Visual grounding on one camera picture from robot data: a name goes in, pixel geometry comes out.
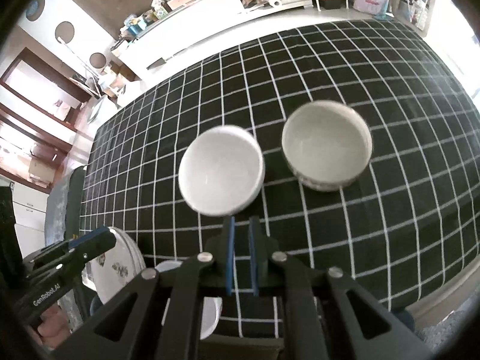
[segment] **black and white grid tablecloth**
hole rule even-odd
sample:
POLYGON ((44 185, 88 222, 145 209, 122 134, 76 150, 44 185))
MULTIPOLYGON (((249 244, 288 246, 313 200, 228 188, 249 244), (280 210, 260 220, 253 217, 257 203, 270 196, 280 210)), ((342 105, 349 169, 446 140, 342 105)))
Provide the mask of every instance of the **black and white grid tablecloth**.
POLYGON ((236 215, 235 294, 216 333, 282 335, 277 300, 251 293, 250 215, 282 250, 316 268, 342 267, 389 309, 428 295, 478 254, 479 113, 421 38, 375 20, 268 35, 141 96, 95 137, 81 228, 125 229, 148 266, 200 252, 222 219, 192 211, 176 173, 187 146, 222 124, 254 135, 266 174, 258 198, 236 215), (369 167, 340 192, 299 185, 280 149, 286 118, 321 99, 353 107, 373 135, 369 167))

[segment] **screw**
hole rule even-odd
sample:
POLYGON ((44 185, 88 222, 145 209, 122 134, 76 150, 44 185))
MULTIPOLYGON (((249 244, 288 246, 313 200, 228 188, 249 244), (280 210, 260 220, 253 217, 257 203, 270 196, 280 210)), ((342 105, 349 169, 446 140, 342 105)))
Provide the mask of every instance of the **screw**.
POLYGON ((343 276, 342 268, 338 268, 337 266, 332 266, 328 268, 328 275, 331 278, 339 279, 343 276))
POLYGON ((146 268, 142 271, 141 275, 145 280, 155 279, 157 271, 155 268, 146 268))
POLYGON ((203 251, 202 253, 198 253, 197 260, 200 261, 201 263, 209 263, 210 261, 213 260, 213 255, 212 253, 203 251))
POLYGON ((277 263, 283 263, 287 260, 287 254, 282 251, 275 251, 272 254, 272 259, 276 261, 277 263))

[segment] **white bowl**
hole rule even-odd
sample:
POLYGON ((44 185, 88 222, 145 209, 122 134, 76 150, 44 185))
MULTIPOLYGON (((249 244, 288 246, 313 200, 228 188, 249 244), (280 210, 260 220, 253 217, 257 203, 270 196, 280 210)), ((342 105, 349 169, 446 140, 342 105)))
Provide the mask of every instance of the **white bowl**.
POLYGON ((305 186, 335 191, 352 183, 370 161, 373 144, 362 117, 330 100, 307 103, 286 121, 282 149, 305 186))
MULTIPOLYGON (((174 261, 168 259, 158 264, 155 269, 159 272, 169 271, 170 269, 178 268, 182 264, 182 261, 174 261)), ((167 311, 169 310, 169 302, 166 304, 164 315, 162 318, 162 325, 165 323, 167 311)), ((200 328, 200 339, 203 340, 211 335, 218 325, 220 320, 220 314, 222 312, 222 298, 203 298, 203 311, 202 311, 202 325, 200 328)))
POLYGON ((197 137, 178 169, 186 203, 208 216, 232 215, 256 198, 265 177, 262 150, 237 126, 214 127, 197 137))

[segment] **paper towel roll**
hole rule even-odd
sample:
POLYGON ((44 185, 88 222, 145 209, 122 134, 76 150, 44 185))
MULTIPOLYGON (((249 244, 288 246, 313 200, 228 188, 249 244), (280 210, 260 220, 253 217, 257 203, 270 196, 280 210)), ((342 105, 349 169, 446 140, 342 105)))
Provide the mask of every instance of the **paper towel roll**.
POLYGON ((282 6, 282 2, 280 0, 264 0, 266 3, 272 5, 272 7, 280 7, 282 6))

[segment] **white drawer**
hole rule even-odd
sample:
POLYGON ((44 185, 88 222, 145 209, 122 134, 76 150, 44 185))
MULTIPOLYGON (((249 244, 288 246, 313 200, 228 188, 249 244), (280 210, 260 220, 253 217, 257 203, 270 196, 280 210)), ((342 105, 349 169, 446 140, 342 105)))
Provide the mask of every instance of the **white drawer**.
POLYGON ((31 227, 40 231, 45 229, 45 213, 34 208, 13 202, 15 221, 19 225, 31 227))
POLYGON ((29 254, 45 247, 45 235, 40 230, 30 227, 15 225, 15 233, 17 234, 18 245, 25 258, 29 254))
POLYGON ((46 193, 37 191, 20 183, 15 183, 12 195, 13 201, 16 203, 43 212, 47 210, 47 198, 49 196, 46 193))

